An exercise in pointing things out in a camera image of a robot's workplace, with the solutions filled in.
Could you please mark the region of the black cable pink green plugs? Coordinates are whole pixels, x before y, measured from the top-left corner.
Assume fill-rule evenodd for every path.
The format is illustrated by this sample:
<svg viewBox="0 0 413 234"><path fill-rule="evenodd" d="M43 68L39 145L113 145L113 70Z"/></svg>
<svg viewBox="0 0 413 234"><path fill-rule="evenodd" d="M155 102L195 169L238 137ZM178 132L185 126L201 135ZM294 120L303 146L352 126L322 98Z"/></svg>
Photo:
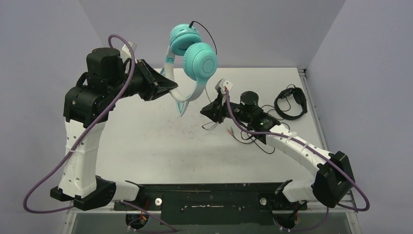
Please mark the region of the black cable pink green plugs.
<svg viewBox="0 0 413 234"><path fill-rule="evenodd" d="M264 152L265 154L271 155L275 152L275 148L273 148L272 151L266 151L265 149L263 149L258 143L257 140L255 138L253 138L252 136L249 136L247 138L243 138L243 134L242 132L240 132L240 137L241 140L239 140L235 134L234 134L234 130L232 127L227 128L228 133L239 143L243 144L243 145L251 145L251 144L255 144L262 152Z"/></svg>

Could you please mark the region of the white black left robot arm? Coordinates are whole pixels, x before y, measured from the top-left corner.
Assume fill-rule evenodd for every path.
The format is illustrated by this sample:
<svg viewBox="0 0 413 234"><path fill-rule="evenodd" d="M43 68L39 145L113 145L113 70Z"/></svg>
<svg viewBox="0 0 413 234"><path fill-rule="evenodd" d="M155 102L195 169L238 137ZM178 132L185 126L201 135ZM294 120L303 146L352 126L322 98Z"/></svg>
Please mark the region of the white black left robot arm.
<svg viewBox="0 0 413 234"><path fill-rule="evenodd" d="M83 211L121 200L135 210L141 209L146 197L139 192L139 185L106 180L96 174L100 138L117 100L134 95L145 101L155 100L176 88L177 83L143 59L127 71L119 50L114 48L94 49L86 63L88 70L65 95L66 156L62 179L50 190L50 196L72 201Z"/></svg>

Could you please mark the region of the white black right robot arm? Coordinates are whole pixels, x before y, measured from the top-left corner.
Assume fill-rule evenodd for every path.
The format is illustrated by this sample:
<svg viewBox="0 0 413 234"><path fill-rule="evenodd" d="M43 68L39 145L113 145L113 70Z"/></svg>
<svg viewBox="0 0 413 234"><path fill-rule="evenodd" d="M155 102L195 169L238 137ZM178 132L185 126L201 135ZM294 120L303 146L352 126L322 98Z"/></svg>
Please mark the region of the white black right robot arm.
<svg viewBox="0 0 413 234"><path fill-rule="evenodd" d="M226 118L233 120L241 131L282 151L311 174L309 179L284 182L275 191L276 204L283 209L304 201L318 201L329 208L339 205L355 185L348 156L321 149L287 129L258 106L259 96L255 92L242 93L239 104L230 102L231 87L227 80L220 80L215 87L217 97L200 113L215 123Z"/></svg>

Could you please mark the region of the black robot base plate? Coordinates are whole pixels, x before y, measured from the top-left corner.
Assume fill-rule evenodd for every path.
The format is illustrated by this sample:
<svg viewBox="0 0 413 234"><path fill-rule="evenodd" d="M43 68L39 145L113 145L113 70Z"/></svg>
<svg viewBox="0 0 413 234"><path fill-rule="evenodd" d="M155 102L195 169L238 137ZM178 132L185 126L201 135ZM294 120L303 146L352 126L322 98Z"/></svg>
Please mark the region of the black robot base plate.
<svg viewBox="0 0 413 234"><path fill-rule="evenodd" d="M146 184L130 205L115 203L116 211L133 205L160 212L170 225L273 225L274 218L293 220L307 205L276 194L276 183Z"/></svg>

